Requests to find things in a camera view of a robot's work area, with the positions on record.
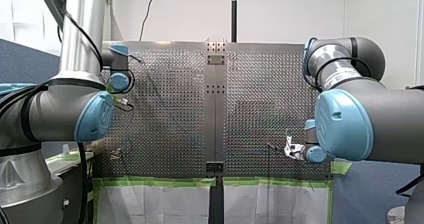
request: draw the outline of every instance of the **perforated metal panel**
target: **perforated metal panel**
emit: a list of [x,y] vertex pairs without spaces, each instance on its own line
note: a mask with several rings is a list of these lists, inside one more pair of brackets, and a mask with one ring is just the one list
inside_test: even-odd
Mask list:
[[[127,44],[142,60],[130,63],[137,80],[126,97],[135,110],[115,110],[96,176],[204,177],[211,160],[224,161],[225,176],[330,174],[329,164],[267,147],[283,147],[286,129],[303,143],[313,116],[317,93],[302,79],[302,45],[229,43],[225,64],[214,66],[205,43]],[[118,149],[121,158],[111,157]]]
[[[133,112],[115,109],[98,176],[203,177],[203,43],[130,43],[136,77],[126,95]],[[111,154],[121,149],[121,158]]]
[[313,117],[316,91],[302,77],[301,45],[229,44],[225,175],[322,179],[330,165],[286,158],[286,130],[304,143],[304,123]]

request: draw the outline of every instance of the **metal bracket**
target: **metal bracket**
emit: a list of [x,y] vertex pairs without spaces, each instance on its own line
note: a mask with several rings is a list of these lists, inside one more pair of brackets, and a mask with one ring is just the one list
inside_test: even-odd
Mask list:
[[225,42],[207,42],[208,65],[225,65]]
[[223,172],[224,162],[206,162],[206,172]]
[[[225,42],[206,42],[206,74],[205,74],[205,113],[206,117],[206,145],[208,155],[205,160],[206,170],[213,175],[215,172],[223,172],[223,136],[225,125],[225,100],[226,100],[226,46]],[[214,167],[213,163],[219,163],[216,170],[209,171]]]

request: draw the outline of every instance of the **white wall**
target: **white wall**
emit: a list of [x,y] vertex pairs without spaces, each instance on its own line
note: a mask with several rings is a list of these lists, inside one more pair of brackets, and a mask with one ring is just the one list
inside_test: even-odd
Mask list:
[[[113,0],[120,33],[138,40],[149,0]],[[238,0],[238,41],[304,43],[343,35],[344,0]],[[143,40],[231,39],[231,0],[154,0]]]
[[[123,40],[138,40],[149,0],[113,0]],[[230,37],[231,0],[154,0],[143,40],[205,41]],[[112,33],[112,38],[121,39]]]
[[[59,55],[57,24],[43,0],[0,0],[0,39]],[[106,6],[104,39],[111,39]]]
[[239,42],[302,43],[343,36],[344,0],[239,0]]
[[389,88],[420,82],[419,6],[420,0],[346,0],[345,36],[366,37],[382,48],[382,82]]

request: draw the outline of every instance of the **white cloth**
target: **white cloth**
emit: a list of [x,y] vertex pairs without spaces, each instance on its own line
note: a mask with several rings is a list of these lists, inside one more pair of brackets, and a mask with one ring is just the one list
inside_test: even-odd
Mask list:
[[225,224],[327,224],[329,188],[224,187]]
[[209,187],[108,186],[99,191],[98,224],[207,224]]

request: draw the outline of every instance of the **black pole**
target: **black pole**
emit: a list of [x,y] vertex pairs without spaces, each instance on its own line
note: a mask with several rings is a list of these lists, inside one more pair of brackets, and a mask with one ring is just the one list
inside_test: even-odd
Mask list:
[[231,42],[237,42],[237,0],[231,0]]

